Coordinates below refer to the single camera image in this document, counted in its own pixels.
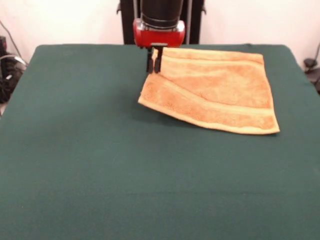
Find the towel fold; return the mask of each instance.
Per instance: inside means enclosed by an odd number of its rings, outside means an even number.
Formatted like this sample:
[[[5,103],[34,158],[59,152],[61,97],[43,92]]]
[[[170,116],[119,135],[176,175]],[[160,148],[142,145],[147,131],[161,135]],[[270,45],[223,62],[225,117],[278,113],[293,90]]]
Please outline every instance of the towel fold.
[[[161,72],[148,75],[138,102],[203,128],[280,131],[261,54],[165,48]]]

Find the black metal frame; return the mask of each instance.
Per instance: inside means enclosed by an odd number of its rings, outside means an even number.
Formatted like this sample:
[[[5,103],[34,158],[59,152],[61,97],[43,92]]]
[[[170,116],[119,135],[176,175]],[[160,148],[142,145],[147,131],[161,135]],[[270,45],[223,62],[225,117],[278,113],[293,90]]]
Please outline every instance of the black metal frame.
[[[202,11],[204,10],[204,0],[192,1],[192,14],[191,14],[191,26],[190,26],[190,42],[189,44],[199,44],[200,42],[200,28]],[[120,4],[117,11],[121,11],[122,19],[122,31],[123,42],[126,45],[134,45],[134,31],[133,21],[134,15],[134,3],[133,0],[120,0]],[[140,15],[140,0],[138,0],[138,14]],[[187,23],[188,15],[188,0],[183,1],[182,13],[180,19]]]

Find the black cable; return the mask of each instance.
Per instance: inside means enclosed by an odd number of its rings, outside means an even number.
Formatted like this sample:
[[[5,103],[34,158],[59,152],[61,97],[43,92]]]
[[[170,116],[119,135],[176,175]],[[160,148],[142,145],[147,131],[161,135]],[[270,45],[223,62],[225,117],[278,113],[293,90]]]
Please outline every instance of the black cable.
[[[316,50],[316,54],[315,54],[314,60],[317,60],[317,58],[318,58],[318,56],[319,56],[319,51],[320,51],[320,42],[319,42],[318,48],[317,48],[317,50]]]
[[[13,43],[13,46],[14,46],[16,52],[18,53],[19,57],[21,57],[21,53],[20,53],[20,51],[19,51],[19,49],[18,49],[18,47],[17,47],[17,45],[16,45],[13,37],[11,36],[10,31],[5,27],[5,25],[2,23],[1,20],[0,20],[0,25],[1,25],[1,26],[3,27],[3,29],[8,33],[8,35],[9,35],[9,37],[10,37],[10,39],[11,39],[11,42]]]

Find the table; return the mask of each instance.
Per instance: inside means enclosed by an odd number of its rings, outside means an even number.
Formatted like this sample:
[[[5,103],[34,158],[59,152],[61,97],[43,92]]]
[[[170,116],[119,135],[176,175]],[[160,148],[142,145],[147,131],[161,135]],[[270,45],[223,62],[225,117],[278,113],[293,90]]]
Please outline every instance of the table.
[[[0,120],[1,240],[320,239],[320,99],[291,51],[189,47],[263,54],[281,132],[139,105],[137,47],[39,46]]]

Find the white wall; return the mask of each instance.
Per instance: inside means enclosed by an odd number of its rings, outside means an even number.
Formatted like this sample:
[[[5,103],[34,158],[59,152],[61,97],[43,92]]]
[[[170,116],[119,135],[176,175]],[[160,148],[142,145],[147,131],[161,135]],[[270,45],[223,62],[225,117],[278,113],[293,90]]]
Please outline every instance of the white wall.
[[[203,44],[285,44],[299,64],[320,41],[320,0],[205,0]],[[119,0],[0,0],[24,58],[41,44],[122,44]],[[13,47],[8,40],[9,50]]]

